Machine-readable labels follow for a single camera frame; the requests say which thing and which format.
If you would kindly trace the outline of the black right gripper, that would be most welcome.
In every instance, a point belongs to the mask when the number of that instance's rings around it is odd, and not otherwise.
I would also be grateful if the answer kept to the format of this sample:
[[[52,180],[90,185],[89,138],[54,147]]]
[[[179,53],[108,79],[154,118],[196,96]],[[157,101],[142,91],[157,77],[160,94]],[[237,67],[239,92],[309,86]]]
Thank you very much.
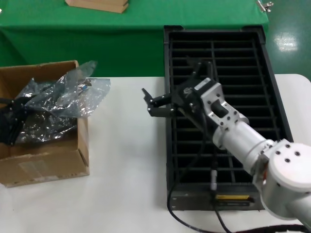
[[[147,111],[152,117],[173,117],[175,107],[186,117],[205,117],[204,104],[201,100],[202,91],[197,85],[205,86],[209,78],[216,81],[213,64],[209,60],[202,60],[187,56],[187,64],[192,68],[186,80],[175,86],[172,94],[164,94],[153,98],[144,88],[144,100]]]

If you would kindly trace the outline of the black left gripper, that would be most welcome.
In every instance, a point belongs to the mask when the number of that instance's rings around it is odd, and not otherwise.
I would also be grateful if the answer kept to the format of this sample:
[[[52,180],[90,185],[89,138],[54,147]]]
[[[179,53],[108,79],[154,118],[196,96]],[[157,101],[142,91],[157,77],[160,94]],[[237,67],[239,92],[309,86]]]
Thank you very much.
[[[1,98],[0,103],[6,107],[0,109],[0,142],[13,146],[27,119],[27,111],[23,106],[32,97],[19,97],[17,99]]]

